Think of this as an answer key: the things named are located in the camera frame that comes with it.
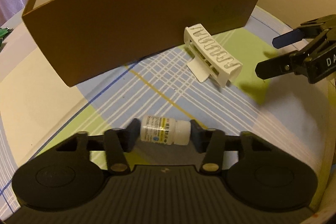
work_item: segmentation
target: yellow stripe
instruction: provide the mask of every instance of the yellow stripe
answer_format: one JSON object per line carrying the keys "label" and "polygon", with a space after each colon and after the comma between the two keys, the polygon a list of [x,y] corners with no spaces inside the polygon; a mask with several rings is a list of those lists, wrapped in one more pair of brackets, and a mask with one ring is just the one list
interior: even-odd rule
{"label": "yellow stripe", "polygon": [[163,143],[163,137],[165,135],[165,127],[166,127],[166,118],[162,118],[162,125],[160,130],[160,142]]}
{"label": "yellow stripe", "polygon": [[176,104],[173,100],[171,100],[169,97],[167,97],[165,94],[163,94],[161,91],[159,91],[155,86],[153,86],[151,83],[149,83],[146,79],[144,79],[140,74],[138,74],[134,70],[130,70],[131,73],[133,73],[136,77],[138,77],[142,82],[144,82],[146,85],[148,85],[152,90],[154,90],[157,94],[159,94],[163,99],[165,99],[167,102],[172,104],[174,107],[176,107],[179,111],[184,113],[187,117],[189,117],[192,120],[196,120],[196,122],[203,127],[204,129],[207,129],[207,127],[197,120],[194,116],[192,116],[189,112],[185,111],[182,107],[180,107],[178,104]]}

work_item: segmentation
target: white pill bottle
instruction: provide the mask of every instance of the white pill bottle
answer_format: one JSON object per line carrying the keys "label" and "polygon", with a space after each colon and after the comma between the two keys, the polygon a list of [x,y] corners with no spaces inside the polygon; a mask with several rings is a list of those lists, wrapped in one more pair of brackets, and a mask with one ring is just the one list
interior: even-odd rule
{"label": "white pill bottle", "polygon": [[140,140],[152,143],[187,145],[190,122],[145,115],[141,122]]}

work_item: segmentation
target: metal rivet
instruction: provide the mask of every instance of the metal rivet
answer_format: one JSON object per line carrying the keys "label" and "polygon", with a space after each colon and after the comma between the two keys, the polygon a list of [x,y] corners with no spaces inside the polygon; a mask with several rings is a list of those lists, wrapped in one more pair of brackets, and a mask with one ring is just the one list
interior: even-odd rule
{"label": "metal rivet", "polygon": [[126,164],[113,164],[111,166],[111,170],[114,172],[124,172],[127,170]]}
{"label": "metal rivet", "polygon": [[219,169],[218,164],[204,164],[202,166],[203,170],[207,172],[216,172]]}

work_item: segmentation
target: brown box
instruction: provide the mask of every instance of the brown box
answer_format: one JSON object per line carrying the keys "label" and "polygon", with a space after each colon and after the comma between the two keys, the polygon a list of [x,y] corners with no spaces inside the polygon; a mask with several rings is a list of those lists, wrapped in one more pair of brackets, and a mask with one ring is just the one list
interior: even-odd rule
{"label": "brown box", "polygon": [[29,0],[22,18],[52,67],[73,86],[183,43],[186,26],[243,27],[258,0]]}

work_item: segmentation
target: table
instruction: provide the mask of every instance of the table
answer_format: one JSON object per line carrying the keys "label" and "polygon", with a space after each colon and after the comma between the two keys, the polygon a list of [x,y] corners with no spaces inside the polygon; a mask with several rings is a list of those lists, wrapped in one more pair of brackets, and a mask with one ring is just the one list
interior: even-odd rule
{"label": "table", "polygon": [[[335,132],[331,130],[336,121],[335,83],[322,80],[310,85],[305,77],[294,75],[264,81],[254,73],[257,62],[277,54],[272,39],[289,30],[256,7],[245,27],[215,35],[244,64],[237,80],[224,89],[211,79],[202,84],[196,80],[186,66],[191,57],[183,46],[69,88],[24,24],[18,25],[0,53],[0,218],[5,219],[19,207],[11,188],[18,166],[77,131],[102,134],[145,114],[196,119],[204,127],[219,128],[230,135],[247,130],[263,137],[318,174],[319,188],[311,204],[316,208],[335,146]],[[305,44],[301,41],[281,51],[300,49]],[[164,146],[139,140],[126,154],[131,166],[199,167],[203,156],[191,143]],[[92,152],[91,160],[105,167],[101,152]],[[231,166],[236,160],[236,153],[227,153],[224,165]]]}

